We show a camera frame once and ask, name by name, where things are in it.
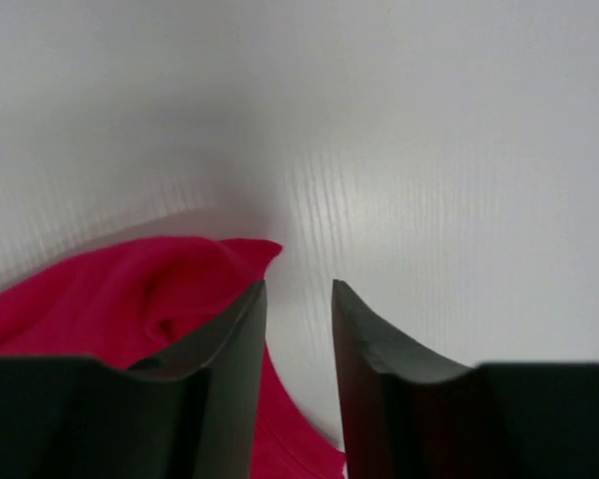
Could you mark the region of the red t-shirt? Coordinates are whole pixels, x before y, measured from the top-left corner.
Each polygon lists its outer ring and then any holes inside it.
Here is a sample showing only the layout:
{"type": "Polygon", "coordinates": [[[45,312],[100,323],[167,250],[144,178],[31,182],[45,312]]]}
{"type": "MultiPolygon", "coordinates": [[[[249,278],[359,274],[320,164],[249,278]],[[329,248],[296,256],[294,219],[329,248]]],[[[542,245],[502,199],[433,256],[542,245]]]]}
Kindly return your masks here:
{"type": "Polygon", "coordinates": [[[282,247],[135,239],[71,256],[0,293],[0,355],[92,355],[125,369],[223,312],[282,247]]]}

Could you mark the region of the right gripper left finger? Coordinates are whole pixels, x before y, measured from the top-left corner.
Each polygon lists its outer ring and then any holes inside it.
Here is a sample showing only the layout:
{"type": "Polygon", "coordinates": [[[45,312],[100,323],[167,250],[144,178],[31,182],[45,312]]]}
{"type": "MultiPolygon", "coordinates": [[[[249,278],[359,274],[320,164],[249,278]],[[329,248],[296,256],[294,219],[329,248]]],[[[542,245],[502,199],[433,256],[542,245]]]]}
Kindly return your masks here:
{"type": "Polygon", "coordinates": [[[267,322],[263,282],[128,370],[0,357],[0,478],[246,478],[267,322]]]}

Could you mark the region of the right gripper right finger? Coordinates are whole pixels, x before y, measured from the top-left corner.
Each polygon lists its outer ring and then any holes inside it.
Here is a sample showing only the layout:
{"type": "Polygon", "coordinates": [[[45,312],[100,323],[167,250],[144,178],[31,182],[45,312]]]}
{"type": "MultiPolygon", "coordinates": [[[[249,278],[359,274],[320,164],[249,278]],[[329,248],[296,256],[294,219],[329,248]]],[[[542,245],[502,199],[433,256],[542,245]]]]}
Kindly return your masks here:
{"type": "Polygon", "coordinates": [[[331,297],[352,478],[599,478],[599,362],[468,367],[331,297]]]}

